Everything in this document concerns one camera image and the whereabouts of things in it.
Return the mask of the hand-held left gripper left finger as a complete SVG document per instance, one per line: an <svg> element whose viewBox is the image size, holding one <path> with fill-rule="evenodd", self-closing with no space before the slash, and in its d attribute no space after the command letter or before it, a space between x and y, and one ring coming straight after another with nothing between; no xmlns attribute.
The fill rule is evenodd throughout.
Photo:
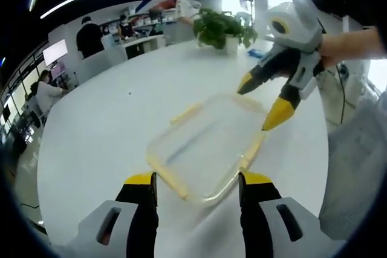
<svg viewBox="0 0 387 258"><path fill-rule="evenodd" d="M154 257L157 228L157 175L136 174L79 223L75 256Z"/></svg>

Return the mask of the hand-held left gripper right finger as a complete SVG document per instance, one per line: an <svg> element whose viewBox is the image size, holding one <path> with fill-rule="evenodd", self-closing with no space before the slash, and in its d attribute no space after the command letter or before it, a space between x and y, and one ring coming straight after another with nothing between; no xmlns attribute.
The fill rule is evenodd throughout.
<svg viewBox="0 0 387 258"><path fill-rule="evenodd" d="M240 224L246 257L333 257L336 242L318 218L293 198L283 198L265 175L238 175Z"/></svg>

